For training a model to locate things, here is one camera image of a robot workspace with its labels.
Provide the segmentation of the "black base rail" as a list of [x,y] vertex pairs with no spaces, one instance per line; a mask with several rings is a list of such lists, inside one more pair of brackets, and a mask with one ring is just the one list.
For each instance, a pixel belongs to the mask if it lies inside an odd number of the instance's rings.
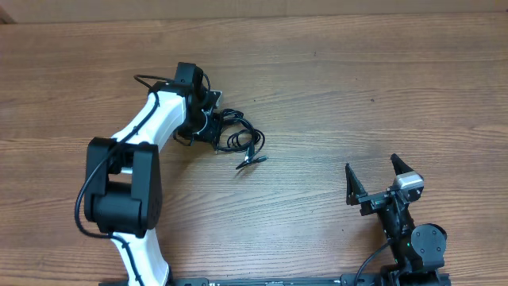
[[[355,274],[343,274],[340,277],[294,278],[294,279],[244,279],[244,280],[208,280],[206,278],[172,279],[167,286],[353,286]],[[451,286],[448,274],[410,274],[400,276],[395,285],[402,286]]]

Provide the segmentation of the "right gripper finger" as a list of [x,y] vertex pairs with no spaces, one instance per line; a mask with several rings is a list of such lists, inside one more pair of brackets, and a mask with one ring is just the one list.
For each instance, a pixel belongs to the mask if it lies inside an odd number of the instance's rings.
[[358,180],[350,163],[345,165],[345,175],[347,181],[346,203],[351,206],[357,205],[360,203],[360,198],[367,196],[368,193],[365,191],[362,183]]
[[413,169],[407,165],[396,153],[391,155],[391,163],[397,176],[413,171]]

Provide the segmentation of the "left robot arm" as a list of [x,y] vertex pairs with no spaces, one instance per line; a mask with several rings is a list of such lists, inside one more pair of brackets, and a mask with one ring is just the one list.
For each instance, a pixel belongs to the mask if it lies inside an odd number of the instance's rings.
[[125,285],[173,283],[156,234],[163,205],[160,152],[169,139],[211,142],[221,97],[201,68],[180,62],[174,78],[154,77],[146,104],[124,129],[90,141],[75,219],[86,217],[97,225],[95,238],[115,244],[128,273]]

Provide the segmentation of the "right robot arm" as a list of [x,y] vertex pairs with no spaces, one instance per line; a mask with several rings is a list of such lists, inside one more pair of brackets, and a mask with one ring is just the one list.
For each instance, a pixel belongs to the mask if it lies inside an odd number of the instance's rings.
[[[386,191],[369,194],[350,164],[345,165],[346,203],[359,205],[360,214],[377,215],[387,242],[359,267],[353,285],[450,285],[444,254],[448,235],[433,223],[414,224],[409,205],[421,198],[424,177],[415,172],[397,154],[391,155],[395,178]],[[390,249],[394,264],[383,266],[378,273],[364,270],[385,249]]]

